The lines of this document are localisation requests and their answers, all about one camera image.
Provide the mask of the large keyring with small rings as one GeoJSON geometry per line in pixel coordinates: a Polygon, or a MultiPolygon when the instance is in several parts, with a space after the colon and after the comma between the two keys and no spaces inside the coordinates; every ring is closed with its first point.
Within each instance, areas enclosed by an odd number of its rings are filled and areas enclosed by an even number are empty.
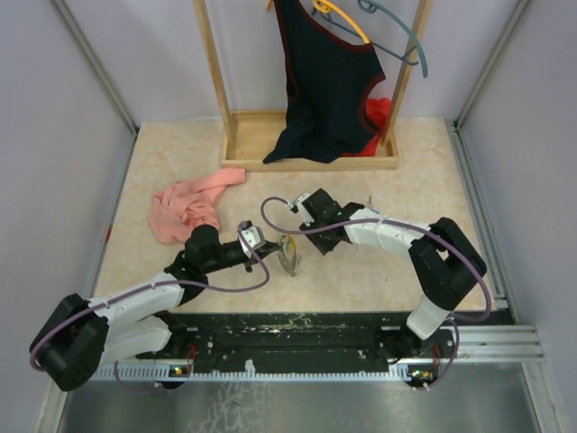
{"type": "Polygon", "coordinates": [[[291,235],[282,235],[279,238],[279,250],[277,251],[279,263],[283,270],[291,277],[298,274],[300,255],[297,244],[291,235]]]}

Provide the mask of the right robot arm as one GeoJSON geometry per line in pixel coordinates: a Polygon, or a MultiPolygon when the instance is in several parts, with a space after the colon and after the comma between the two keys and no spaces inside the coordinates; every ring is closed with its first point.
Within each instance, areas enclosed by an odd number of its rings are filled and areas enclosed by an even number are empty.
{"type": "Polygon", "coordinates": [[[402,343],[415,357],[434,347],[434,332],[487,272],[486,263],[450,218],[430,225],[404,223],[359,203],[341,206],[323,189],[302,194],[294,205],[303,220],[299,229],[322,254],[346,242],[379,247],[412,263],[423,295],[408,316],[402,343]]]}

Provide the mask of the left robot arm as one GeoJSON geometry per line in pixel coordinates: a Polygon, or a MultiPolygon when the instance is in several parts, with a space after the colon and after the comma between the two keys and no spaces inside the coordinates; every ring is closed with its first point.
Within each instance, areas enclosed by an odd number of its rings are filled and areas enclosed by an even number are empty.
{"type": "Polygon", "coordinates": [[[188,337],[169,310],[211,290],[210,273],[234,266],[249,272],[280,249],[249,221],[228,243],[220,241],[215,227],[198,226],[174,262],[142,286],[92,299],[77,293],[63,298],[31,343],[30,365],[70,392],[106,364],[154,353],[178,357],[188,337]]]}

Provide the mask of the pink cloth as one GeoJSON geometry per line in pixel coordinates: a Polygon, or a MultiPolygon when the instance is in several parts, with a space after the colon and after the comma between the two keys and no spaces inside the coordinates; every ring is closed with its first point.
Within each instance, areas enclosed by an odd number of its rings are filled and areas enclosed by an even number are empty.
{"type": "Polygon", "coordinates": [[[178,180],[154,193],[149,224],[161,244],[186,242],[201,225],[220,227],[216,206],[228,187],[246,181],[242,168],[224,168],[193,180],[178,180]]]}

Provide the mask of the wooden clothes rack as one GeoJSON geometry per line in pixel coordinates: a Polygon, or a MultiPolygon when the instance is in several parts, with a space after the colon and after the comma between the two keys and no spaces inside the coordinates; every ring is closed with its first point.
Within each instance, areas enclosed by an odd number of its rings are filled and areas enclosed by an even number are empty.
{"type": "Polygon", "coordinates": [[[411,70],[428,75],[421,38],[433,6],[419,2],[406,25],[375,1],[360,1],[366,14],[381,12],[407,34],[402,65],[383,122],[370,114],[370,94],[385,80],[376,51],[362,28],[337,5],[270,1],[285,56],[284,110],[230,109],[206,3],[194,2],[217,103],[224,124],[222,165],[250,171],[394,170],[393,131],[411,70]]]}

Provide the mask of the red cloth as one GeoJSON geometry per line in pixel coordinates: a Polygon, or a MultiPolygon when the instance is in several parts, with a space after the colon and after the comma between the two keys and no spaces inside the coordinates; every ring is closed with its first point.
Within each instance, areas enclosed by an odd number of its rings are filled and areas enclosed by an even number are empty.
{"type": "Polygon", "coordinates": [[[344,153],[343,157],[373,157],[378,149],[380,139],[387,119],[389,117],[391,101],[387,97],[380,99],[369,97],[365,104],[365,111],[368,118],[379,127],[379,133],[376,134],[363,148],[361,152],[344,153]]]}

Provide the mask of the dark navy tank top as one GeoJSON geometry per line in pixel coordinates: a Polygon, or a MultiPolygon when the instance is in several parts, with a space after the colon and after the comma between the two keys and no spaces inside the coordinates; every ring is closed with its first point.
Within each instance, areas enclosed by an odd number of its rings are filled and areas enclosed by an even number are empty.
{"type": "Polygon", "coordinates": [[[286,127],[262,160],[330,163],[361,152],[379,133],[365,104],[385,79],[372,44],[353,45],[317,22],[299,1],[276,1],[285,54],[286,127]]]}

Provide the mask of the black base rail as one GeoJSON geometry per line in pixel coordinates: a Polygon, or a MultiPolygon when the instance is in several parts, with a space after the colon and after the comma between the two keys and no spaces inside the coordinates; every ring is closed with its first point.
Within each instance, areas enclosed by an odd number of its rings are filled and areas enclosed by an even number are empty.
{"type": "Polygon", "coordinates": [[[142,360],[187,359],[197,373],[385,373],[403,358],[431,364],[454,352],[445,324],[422,341],[406,312],[178,313],[175,342],[142,360]]]}

